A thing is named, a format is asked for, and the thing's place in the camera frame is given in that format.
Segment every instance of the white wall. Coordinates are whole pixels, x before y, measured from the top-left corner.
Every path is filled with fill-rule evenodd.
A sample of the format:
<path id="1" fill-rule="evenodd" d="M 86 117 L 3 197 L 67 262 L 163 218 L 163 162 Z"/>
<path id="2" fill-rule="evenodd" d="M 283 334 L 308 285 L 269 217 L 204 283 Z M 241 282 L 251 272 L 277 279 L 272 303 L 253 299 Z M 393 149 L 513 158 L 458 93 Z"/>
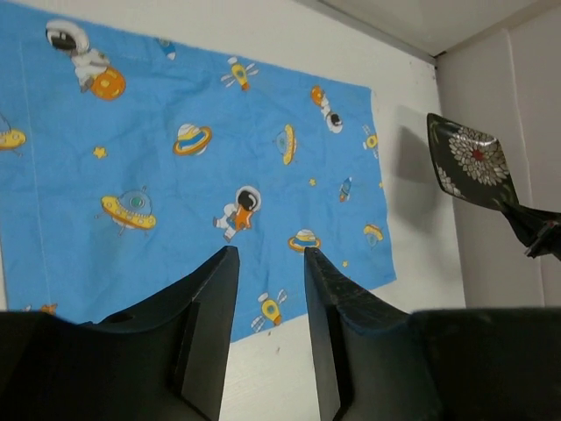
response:
<path id="1" fill-rule="evenodd" d="M 404 310 L 464 305 L 451 199 L 426 147 L 432 66 L 291 0 L 22 3 L 373 88 L 398 276 L 377 293 Z M 231 346 L 221 419 L 319 419 L 306 317 Z"/>
<path id="2" fill-rule="evenodd" d="M 471 38 L 538 0 L 324 0 L 430 55 Z"/>
<path id="3" fill-rule="evenodd" d="M 558 6 L 438 61 L 444 115 L 499 138 L 521 203 L 557 212 L 560 38 Z M 468 305 L 561 304 L 561 262 L 526 258 L 498 212 L 460 201 L 456 211 Z"/>

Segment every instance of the white flower pattern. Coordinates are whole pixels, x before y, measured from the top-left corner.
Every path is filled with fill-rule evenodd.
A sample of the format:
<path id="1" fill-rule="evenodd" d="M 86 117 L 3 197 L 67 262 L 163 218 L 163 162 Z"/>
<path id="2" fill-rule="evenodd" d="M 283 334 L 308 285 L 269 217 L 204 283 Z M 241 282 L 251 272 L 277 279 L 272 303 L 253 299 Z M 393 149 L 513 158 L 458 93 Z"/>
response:
<path id="1" fill-rule="evenodd" d="M 496 186 L 508 178 L 505 155 L 493 136 L 461 127 L 450 138 L 450 149 L 458 165 L 473 180 Z"/>
<path id="2" fill-rule="evenodd" d="M 446 174 L 446 172 L 437 166 L 438 171 L 438 179 L 440 180 L 444 191 L 450 193 L 455 197 L 464 197 L 462 192 L 456 187 L 456 185 L 452 182 L 452 179 Z"/>

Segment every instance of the black plastic part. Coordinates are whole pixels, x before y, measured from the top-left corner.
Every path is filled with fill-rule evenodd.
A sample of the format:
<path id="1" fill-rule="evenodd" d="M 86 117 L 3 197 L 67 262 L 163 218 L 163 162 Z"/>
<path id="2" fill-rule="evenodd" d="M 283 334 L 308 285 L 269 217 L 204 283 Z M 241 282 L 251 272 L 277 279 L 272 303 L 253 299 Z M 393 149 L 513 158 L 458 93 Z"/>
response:
<path id="1" fill-rule="evenodd" d="M 317 249 L 305 267 L 322 421 L 561 419 L 560 309 L 408 315 Z"/>
<path id="2" fill-rule="evenodd" d="M 561 260 L 561 214 L 503 204 L 502 214 L 510 223 L 518 240 L 526 247 L 528 257 L 553 254 Z"/>
<path id="3" fill-rule="evenodd" d="M 225 247 L 99 325 L 0 313 L 2 419 L 218 420 L 238 271 Z"/>

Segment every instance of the ringed planet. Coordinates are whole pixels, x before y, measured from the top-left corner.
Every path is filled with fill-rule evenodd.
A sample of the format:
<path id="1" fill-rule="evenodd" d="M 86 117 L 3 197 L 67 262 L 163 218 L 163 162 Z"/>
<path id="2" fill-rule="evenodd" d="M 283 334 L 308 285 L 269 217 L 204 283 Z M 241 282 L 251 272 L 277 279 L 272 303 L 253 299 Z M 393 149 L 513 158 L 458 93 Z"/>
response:
<path id="1" fill-rule="evenodd" d="M 197 127 L 192 124 L 182 125 L 177 131 L 174 153 L 178 155 L 200 155 L 212 140 L 210 127 Z"/>
<path id="2" fill-rule="evenodd" d="M 311 230 L 300 230 L 288 240 L 288 247 L 298 253 L 304 253 L 306 247 L 321 247 L 322 241 Z"/>

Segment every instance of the cartoon planet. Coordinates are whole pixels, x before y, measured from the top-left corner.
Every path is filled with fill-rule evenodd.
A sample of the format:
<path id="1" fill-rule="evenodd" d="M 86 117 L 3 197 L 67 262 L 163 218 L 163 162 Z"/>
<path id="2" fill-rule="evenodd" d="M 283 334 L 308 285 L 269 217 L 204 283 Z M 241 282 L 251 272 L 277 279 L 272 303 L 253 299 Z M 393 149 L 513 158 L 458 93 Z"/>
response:
<path id="1" fill-rule="evenodd" d="M 339 189 L 339 202 L 346 202 L 351 198 L 352 177 L 348 177 Z"/>
<path id="2" fill-rule="evenodd" d="M 280 132 L 274 140 L 275 145 L 282 154 L 282 162 L 284 165 L 290 164 L 295 157 L 296 152 L 296 136 L 295 129 L 292 125 L 285 125 L 284 131 Z"/>
<path id="3" fill-rule="evenodd" d="M 288 240 L 288 246 L 298 253 L 304 253 L 306 247 L 321 247 L 322 241 L 311 230 L 300 230 Z"/>
<path id="4" fill-rule="evenodd" d="M 382 234 L 382 230 L 376 225 L 367 224 L 365 226 L 363 233 L 366 235 L 368 244 L 370 244 L 371 247 L 376 246 L 379 241 L 382 241 L 384 239 L 384 234 Z"/>
<path id="5" fill-rule="evenodd" d="M 177 131 L 174 152 L 178 155 L 200 155 L 206 150 L 211 139 L 212 131 L 209 127 L 182 125 Z"/>
<path id="6" fill-rule="evenodd" d="M 160 44 L 161 51 L 164 52 L 169 60 L 175 60 L 175 45 L 172 41 L 168 39 L 157 38 L 158 44 Z"/>
<path id="7" fill-rule="evenodd" d="M 129 190 L 119 197 L 102 197 L 102 208 L 113 221 L 124 228 L 151 230 L 156 225 L 156 217 L 152 214 L 152 200 L 142 190 Z"/>
<path id="8" fill-rule="evenodd" d="M 309 93 L 309 95 L 311 96 L 312 101 L 314 102 L 315 105 L 317 105 L 318 107 L 322 106 L 322 101 L 323 101 L 323 97 L 325 96 L 325 93 L 323 92 L 321 86 L 319 85 L 314 86 L 314 88 L 312 88 L 312 91 Z"/>
<path id="9" fill-rule="evenodd" d="M 22 146 L 26 137 L 20 130 L 12 129 L 8 120 L 0 114 L 0 151 L 7 151 Z"/>
<path id="10" fill-rule="evenodd" d="M 124 76 L 116 68 L 108 66 L 107 70 L 96 76 L 90 89 L 98 98 L 112 101 L 123 95 L 125 88 Z"/>

